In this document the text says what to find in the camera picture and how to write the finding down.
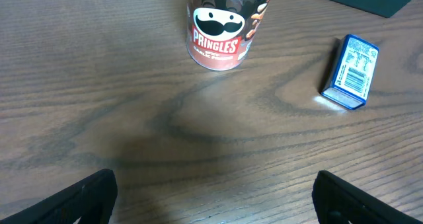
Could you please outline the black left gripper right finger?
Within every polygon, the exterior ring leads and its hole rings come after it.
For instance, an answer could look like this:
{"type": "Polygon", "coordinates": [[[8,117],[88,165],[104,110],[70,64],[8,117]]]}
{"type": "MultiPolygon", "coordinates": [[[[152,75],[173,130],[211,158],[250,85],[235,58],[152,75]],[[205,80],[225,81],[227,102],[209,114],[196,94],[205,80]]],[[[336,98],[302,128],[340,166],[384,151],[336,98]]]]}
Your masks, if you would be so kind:
{"type": "Polygon", "coordinates": [[[318,172],[312,199],[320,224],[422,224],[327,170],[318,172]]]}

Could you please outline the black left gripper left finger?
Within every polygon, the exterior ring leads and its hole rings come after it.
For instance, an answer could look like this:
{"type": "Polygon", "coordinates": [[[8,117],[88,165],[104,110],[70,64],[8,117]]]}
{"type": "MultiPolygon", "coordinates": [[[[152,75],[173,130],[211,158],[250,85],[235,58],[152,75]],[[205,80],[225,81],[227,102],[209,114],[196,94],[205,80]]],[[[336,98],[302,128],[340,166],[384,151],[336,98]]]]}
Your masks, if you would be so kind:
{"type": "Polygon", "coordinates": [[[2,224],[108,224],[118,195],[114,172],[102,169],[1,220],[2,224]]]}

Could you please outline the red Pringles can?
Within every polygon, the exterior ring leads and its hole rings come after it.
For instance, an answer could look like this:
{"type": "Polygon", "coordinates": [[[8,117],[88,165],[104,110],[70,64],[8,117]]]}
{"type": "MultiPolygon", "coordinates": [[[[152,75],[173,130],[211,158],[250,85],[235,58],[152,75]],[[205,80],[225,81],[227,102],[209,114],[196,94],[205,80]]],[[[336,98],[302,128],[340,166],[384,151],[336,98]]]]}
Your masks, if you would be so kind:
{"type": "Polygon", "coordinates": [[[186,46],[199,65],[227,71],[250,50],[270,0],[187,0],[186,46]]]}

